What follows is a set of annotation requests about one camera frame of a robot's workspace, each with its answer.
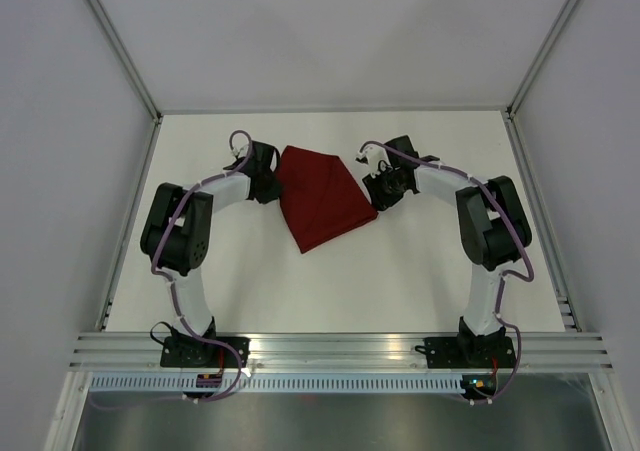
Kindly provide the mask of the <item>red cloth napkin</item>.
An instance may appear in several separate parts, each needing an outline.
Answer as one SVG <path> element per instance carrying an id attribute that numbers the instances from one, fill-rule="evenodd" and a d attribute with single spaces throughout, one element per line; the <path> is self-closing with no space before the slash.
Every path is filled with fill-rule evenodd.
<path id="1" fill-rule="evenodd" d="M 280 209 L 301 253 L 374 221 L 378 212 L 336 155 L 288 146 L 276 177 Z"/>

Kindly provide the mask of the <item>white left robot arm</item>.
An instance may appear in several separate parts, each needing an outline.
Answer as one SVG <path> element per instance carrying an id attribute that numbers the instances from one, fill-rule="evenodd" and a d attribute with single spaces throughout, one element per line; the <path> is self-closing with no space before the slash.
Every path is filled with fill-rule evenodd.
<path id="1" fill-rule="evenodd" d="M 189 187 L 160 184 L 140 238 L 151 273 L 165 281 L 172 327 L 188 337 L 183 354 L 198 367 L 209 366 L 218 355 L 215 318 L 206 302 L 201 271 L 214 215 L 245 201 L 269 204 L 283 191 L 276 177 L 281 160 L 276 147 L 249 140 L 231 151 L 233 163 L 217 175 Z"/>

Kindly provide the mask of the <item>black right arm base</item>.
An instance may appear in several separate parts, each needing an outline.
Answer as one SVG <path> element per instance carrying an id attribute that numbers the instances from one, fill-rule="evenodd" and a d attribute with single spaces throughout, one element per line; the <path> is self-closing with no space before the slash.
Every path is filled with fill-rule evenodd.
<path id="1" fill-rule="evenodd" d="M 478 350 L 464 348 L 453 336 L 426 337 L 414 350 L 423 355 L 427 367 L 434 369 L 511 369 L 516 364 L 516 352 L 509 337 L 482 345 Z"/>

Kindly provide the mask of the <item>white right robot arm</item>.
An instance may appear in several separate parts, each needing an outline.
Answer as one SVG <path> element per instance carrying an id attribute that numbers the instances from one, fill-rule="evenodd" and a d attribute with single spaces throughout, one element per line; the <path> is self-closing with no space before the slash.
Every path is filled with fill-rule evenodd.
<path id="1" fill-rule="evenodd" d="M 469 366 L 482 364 L 511 327 L 501 315 L 507 279 L 530 283 L 535 278 L 527 254 L 532 231 L 513 180 L 482 180 L 435 156 L 421 157 L 407 135 L 365 142 L 356 161 L 368 167 L 363 184 L 376 210 L 388 210 L 410 192 L 436 197 L 456 211 L 462 248 L 472 265 L 456 352 Z"/>

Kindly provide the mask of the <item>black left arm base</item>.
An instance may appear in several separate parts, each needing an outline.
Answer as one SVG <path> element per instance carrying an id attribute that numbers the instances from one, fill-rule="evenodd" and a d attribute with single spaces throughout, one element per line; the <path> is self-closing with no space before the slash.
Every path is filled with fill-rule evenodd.
<path id="1" fill-rule="evenodd" d="M 246 366 L 250 339 L 245 336 L 221 337 L 220 344 L 206 344 L 178 334 L 164 340 L 160 357 L 162 368 L 238 369 Z"/>

